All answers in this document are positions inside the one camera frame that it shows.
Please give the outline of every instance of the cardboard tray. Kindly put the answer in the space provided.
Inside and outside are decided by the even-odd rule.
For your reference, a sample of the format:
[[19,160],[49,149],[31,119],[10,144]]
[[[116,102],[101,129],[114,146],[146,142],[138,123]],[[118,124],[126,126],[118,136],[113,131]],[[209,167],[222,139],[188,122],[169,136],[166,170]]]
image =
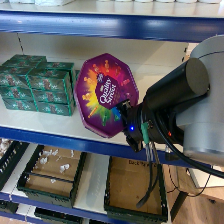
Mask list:
[[[36,200],[40,202],[72,208],[74,205],[77,191],[78,191],[79,180],[81,178],[83,166],[85,163],[86,153],[83,153],[83,152],[80,153],[80,152],[74,151],[75,154],[76,153],[81,154],[79,157],[79,160],[76,160],[76,162],[74,162],[75,165],[71,164],[72,162],[70,161],[71,167],[74,168],[74,166],[76,166],[75,175],[74,175],[74,172],[70,172],[72,171],[72,169],[69,168],[68,172],[66,171],[67,173],[65,173],[66,175],[63,176],[63,174],[60,174],[58,172],[59,171],[58,168],[59,168],[59,165],[65,164],[65,162],[68,163],[67,160],[65,161],[63,160],[64,157],[62,157],[62,159],[59,160],[58,164],[56,164],[55,162],[56,160],[53,160],[53,158],[49,156],[48,157],[49,161],[52,160],[53,162],[46,163],[45,169],[42,169],[42,170],[40,170],[39,168],[36,169],[37,167],[36,164],[38,164],[38,166],[41,166],[38,163],[38,161],[39,161],[39,158],[42,156],[41,154],[43,153],[44,150],[46,150],[46,148],[48,149],[52,148],[54,150],[57,149],[55,147],[38,145],[17,183],[17,189],[19,191],[23,191],[31,200]],[[65,150],[65,149],[61,149],[61,150],[64,150],[63,155],[66,153],[71,154],[71,150]],[[61,157],[63,155],[60,154],[60,149],[59,149],[59,153],[57,156]],[[47,177],[45,178],[45,177],[38,177],[38,176],[37,178],[35,178],[36,177],[35,174],[43,175],[43,176],[46,175],[52,178],[47,178]],[[69,183],[60,181],[60,179],[65,179],[66,181],[69,181]]]
[[159,173],[157,185],[148,202],[137,209],[136,203],[145,195],[148,188],[147,163],[110,157],[104,196],[104,209],[108,217],[131,223],[167,222],[168,209],[162,166],[153,165],[153,180],[156,171]]

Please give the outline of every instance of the shelf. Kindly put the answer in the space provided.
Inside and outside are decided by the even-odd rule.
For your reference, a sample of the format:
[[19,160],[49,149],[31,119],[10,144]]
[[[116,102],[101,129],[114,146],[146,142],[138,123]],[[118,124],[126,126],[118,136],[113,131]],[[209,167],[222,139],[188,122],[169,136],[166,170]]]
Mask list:
[[125,224],[123,221],[108,218],[103,208],[109,156],[97,154],[87,155],[79,183],[77,198],[72,209],[30,200],[25,193],[18,191],[16,185],[19,176],[25,169],[25,166],[32,156],[35,148],[35,144],[29,145],[22,159],[13,171],[13,174],[2,189],[1,193],[7,194],[8,200],[19,204],[36,206],[107,223]]
[[15,214],[7,213],[7,212],[0,212],[0,216],[7,217],[10,219],[26,221],[26,214],[27,214],[29,207],[30,207],[29,205],[19,204],[19,207]]
[[201,42],[223,34],[223,21],[223,4],[78,0],[61,7],[0,5],[1,32]]
[[30,206],[29,207],[29,210],[28,210],[27,215],[26,215],[27,222],[29,222],[29,223],[36,223],[36,224],[44,224],[44,223],[46,223],[46,222],[42,221],[41,218],[36,217],[34,215],[35,209],[36,209],[35,206]]
[[[161,74],[134,75],[140,91],[139,102],[142,101],[148,87],[162,77],[163,75]],[[146,160],[145,150],[135,153],[127,145],[123,133],[107,139],[87,130],[82,124],[77,108],[71,117],[39,112],[13,111],[7,110],[0,98],[0,111],[1,137],[84,152]],[[182,160],[166,161],[164,153],[165,146],[156,144],[156,147],[161,163],[189,167]]]

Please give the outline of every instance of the floor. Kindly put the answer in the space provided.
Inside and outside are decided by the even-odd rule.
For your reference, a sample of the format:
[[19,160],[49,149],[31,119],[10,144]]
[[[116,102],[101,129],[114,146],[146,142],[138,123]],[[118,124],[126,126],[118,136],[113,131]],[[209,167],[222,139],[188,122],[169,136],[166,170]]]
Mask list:
[[[166,190],[174,189],[170,180],[168,166],[164,165],[164,176],[166,181]],[[167,195],[169,207],[172,208],[177,197],[178,191],[175,190]],[[211,203],[207,198],[199,196],[196,198],[187,198],[177,214],[173,224],[223,224],[224,203]],[[0,224],[25,224],[18,220],[0,217]]]

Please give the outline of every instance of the stacked green boxes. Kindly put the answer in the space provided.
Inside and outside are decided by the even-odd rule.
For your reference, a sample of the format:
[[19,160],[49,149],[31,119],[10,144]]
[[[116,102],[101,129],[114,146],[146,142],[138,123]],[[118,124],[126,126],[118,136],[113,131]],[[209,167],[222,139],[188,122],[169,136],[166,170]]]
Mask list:
[[73,114],[75,103],[69,71],[71,70],[48,70],[38,67],[28,74],[28,81],[39,112],[64,116]]
[[0,67],[0,94],[9,110],[36,111],[27,74],[32,68]]
[[37,68],[47,69],[47,70],[61,70],[69,72],[71,87],[76,82],[76,73],[74,63],[68,62],[41,62],[38,64]]
[[45,62],[47,61],[46,56],[34,56],[34,55],[21,55],[16,54],[10,60],[17,60],[17,61],[31,61],[31,62]]
[[47,62],[45,56],[14,55],[0,67],[0,94],[7,109],[71,116],[74,63]]

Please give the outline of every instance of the tin lid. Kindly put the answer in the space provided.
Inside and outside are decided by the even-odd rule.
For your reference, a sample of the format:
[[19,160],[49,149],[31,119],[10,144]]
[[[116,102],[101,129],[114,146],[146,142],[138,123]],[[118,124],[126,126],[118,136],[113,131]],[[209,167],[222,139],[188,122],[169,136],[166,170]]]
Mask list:
[[116,105],[129,99],[135,106],[139,97],[130,68],[110,54],[83,64],[74,94],[84,126],[107,138],[124,129]]

